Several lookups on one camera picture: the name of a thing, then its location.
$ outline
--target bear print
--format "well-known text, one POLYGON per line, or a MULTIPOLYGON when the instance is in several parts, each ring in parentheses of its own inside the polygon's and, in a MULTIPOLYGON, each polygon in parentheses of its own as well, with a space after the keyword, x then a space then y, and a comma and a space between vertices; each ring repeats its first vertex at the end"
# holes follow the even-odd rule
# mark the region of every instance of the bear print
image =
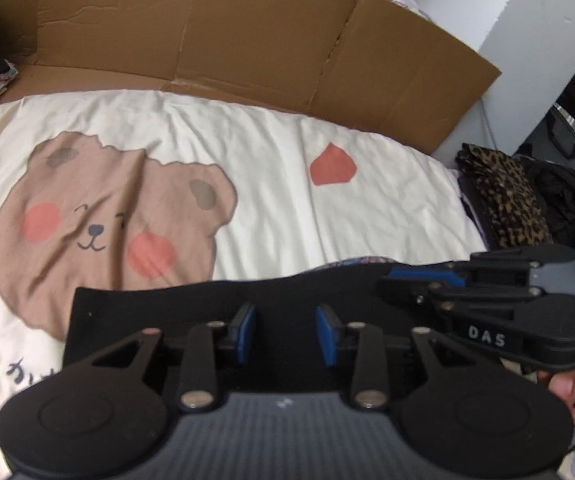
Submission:
POLYGON ((78 286, 139 290, 205 282, 234 186, 215 165, 148 158, 62 132, 37 145, 0 207, 0 295, 64 340, 78 286))

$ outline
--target red peach print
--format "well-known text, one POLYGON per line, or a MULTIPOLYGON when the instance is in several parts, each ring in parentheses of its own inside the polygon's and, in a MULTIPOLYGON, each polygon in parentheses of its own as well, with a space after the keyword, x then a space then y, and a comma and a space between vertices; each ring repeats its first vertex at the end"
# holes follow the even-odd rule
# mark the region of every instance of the red peach print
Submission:
POLYGON ((47 240, 61 222, 61 210, 56 204, 43 202, 31 207, 23 216, 21 231, 30 242, 47 240))
POLYGON ((167 238, 144 232, 130 242, 126 258, 129 266, 141 276, 158 278, 174 263, 176 251, 167 238))
POLYGON ((352 180, 356 173, 357 165, 352 157, 331 142, 310 165, 310 176, 314 186, 343 184, 352 180))

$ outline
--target bear nose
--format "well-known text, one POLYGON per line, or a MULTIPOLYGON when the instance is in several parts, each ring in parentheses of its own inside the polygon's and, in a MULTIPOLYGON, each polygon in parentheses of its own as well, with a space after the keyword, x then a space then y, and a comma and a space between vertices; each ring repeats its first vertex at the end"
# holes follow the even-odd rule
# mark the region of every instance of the bear nose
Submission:
POLYGON ((90 236, 98 236, 104 231, 104 227, 98 224, 92 224, 88 227, 88 233, 90 236))

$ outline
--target white bedsheet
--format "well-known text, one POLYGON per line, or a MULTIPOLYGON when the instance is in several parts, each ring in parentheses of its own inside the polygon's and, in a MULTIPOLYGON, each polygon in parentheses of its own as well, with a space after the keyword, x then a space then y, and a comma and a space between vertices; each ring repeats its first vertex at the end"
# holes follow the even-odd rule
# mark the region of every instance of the white bedsheet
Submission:
MULTIPOLYGON (((426 155, 304 116, 154 91, 0 105, 0 207, 34 147, 61 132, 97 136, 122 151, 144 148, 162 164, 220 166, 237 205, 216 233, 215 280, 285 276, 370 254, 425 264, 485 250, 455 176, 426 155), (342 169, 323 160, 311 174, 326 150, 342 169)), ((61 342, 24 325, 0 296, 0 406, 30 378, 58 370, 61 353, 61 342)), ((6 473, 0 456, 0 478, 6 473)))

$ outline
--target ribbed gray surface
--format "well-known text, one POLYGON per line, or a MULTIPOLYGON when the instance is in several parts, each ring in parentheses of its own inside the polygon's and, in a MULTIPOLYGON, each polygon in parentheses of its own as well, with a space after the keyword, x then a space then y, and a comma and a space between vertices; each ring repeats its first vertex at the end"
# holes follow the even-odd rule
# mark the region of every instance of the ribbed gray surface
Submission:
MULTIPOLYGON (((337 394, 233 394, 217 412, 185 416, 155 457, 114 478, 463 480, 465 477, 427 463, 398 436, 386 416, 351 410, 337 394)), ((549 473, 532 480, 557 478, 549 473)))

